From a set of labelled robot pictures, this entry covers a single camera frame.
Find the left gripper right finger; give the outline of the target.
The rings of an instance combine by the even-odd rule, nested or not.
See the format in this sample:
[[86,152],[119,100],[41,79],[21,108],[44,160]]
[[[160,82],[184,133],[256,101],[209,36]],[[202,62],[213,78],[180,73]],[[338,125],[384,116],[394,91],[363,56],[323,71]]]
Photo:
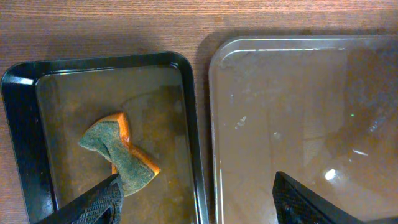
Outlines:
[[279,223],[364,224],[282,171],[275,173],[272,196]]

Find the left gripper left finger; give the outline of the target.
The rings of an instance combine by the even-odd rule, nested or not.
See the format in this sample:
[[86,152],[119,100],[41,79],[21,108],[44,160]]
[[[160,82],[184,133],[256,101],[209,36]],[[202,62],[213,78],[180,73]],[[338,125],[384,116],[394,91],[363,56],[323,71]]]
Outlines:
[[118,224],[123,202],[121,177],[113,174],[59,210],[54,209],[51,196],[34,197],[32,220],[35,223]]

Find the green and orange sponge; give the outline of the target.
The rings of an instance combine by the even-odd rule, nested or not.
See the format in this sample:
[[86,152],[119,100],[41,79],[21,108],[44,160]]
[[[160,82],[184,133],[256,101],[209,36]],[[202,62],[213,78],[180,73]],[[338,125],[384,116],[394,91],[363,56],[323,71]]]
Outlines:
[[119,174],[125,196],[147,186],[159,173],[160,167],[130,141],[126,114],[118,112],[92,124],[78,145],[102,155],[112,164],[112,173]]

